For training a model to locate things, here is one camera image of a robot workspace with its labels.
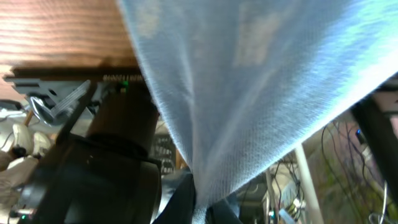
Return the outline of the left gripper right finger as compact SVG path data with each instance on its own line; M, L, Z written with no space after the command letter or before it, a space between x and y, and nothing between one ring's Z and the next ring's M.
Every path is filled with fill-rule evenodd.
M207 224L242 224L237 201L221 200L212 205L206 213Z

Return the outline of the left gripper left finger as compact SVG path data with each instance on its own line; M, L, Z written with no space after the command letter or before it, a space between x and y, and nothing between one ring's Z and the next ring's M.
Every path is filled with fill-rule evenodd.
M195 200L195 184L190 172L165 175L159 214L153 224L191 224Z

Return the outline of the light blue t-shirt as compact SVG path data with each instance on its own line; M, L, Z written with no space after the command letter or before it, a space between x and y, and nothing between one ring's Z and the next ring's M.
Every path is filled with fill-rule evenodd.
M121 1L194 223L397 71L397 2Z

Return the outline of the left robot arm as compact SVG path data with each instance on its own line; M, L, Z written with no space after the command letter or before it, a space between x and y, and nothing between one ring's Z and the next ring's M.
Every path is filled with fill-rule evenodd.
M186 168L161 206L161 163L150 156L159 112L145 82L111 85L86 136L71 130L87 92L23 188L20 223L238 223L227 200L200 206Z

